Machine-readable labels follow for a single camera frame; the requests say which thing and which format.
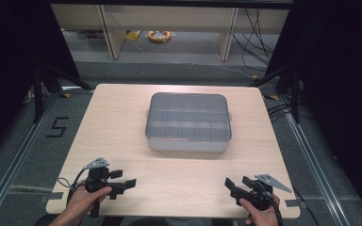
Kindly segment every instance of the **gray plastic container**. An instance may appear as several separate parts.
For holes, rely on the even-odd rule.
[[[231,139],[227,101],[220,94],[157,92],[145,134],[157,151],[224,152]]]

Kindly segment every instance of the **desk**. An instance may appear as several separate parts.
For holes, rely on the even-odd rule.
[[[144,134],[146,113],[156,92],[218,93],[227,99],[233,136],[224,153],[164,153],[152,151]],[[137,185],[117,200],[101,203],[106,216],[158,216],[246,218],[224,186],[229,177],[243,186],[242,176],[268,173],[291,188],[260,91],[242,87],[99,85],[94,92],[60,177],[72,181],[98,156],[110,170],[123,170],[115,181],[137,178]],[[49,213],[65,208],[68,189],[59,183],[53,192],[64,192],[61,200],[50,200]],[[275,189],[284,218],[297,218],[299,207],[286,207],[293,193]]]

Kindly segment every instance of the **wooden table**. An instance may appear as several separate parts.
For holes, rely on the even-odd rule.
[[[147,110],[156,92],[217,93],[227,99],[232,138],[224,153],[171,153],[149,148],[145,136]],[[259,89],[242,87],[99,85],[94,92],[60,177],[73,181],[81,169],[104,157],[110,170],[123,170],[115,182],[137,179],[117,200],[108,197],[100,214],[107,216],[246,218],[224,186],[237,186],[256,174],[268,173],[291,188],[272,125]],[[49,213],[65,208],[68,188],[57,183],[61,200],[47,203]],[[297,218],[299,207],[287,207],[293,193],[275,189],[283,218]]]

